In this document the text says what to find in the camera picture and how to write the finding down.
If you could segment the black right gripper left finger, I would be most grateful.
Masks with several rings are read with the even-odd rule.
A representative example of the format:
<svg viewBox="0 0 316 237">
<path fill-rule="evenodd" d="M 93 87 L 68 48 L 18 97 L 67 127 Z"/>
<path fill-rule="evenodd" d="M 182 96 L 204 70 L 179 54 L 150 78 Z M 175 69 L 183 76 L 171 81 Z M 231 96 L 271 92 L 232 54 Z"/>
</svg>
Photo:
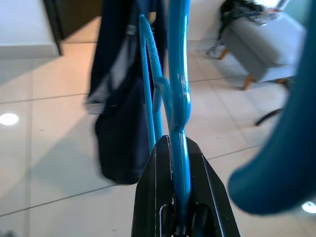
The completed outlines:
<svg viewBox="0 0 316 237">
<path fill-rule="evenodd" d="M 133 211 L 133 237 L 176 237 L 175 198 L 170 138 L 156 142 L 138 181 Z"/>
</svg>

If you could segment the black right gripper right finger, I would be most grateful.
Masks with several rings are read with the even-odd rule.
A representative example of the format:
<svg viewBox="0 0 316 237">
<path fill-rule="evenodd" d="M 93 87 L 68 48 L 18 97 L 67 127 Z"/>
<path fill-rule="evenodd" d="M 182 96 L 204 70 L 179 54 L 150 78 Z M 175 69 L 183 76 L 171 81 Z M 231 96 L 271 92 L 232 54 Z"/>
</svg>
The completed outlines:
<svg viewBox="0 0 316 237">
<path fill-rule="evenodd" d="M 188 237 L 239 237 L 225 186 L 196 142 L 187 138 L 191 196 L 186 226 Z"/>
</svg>

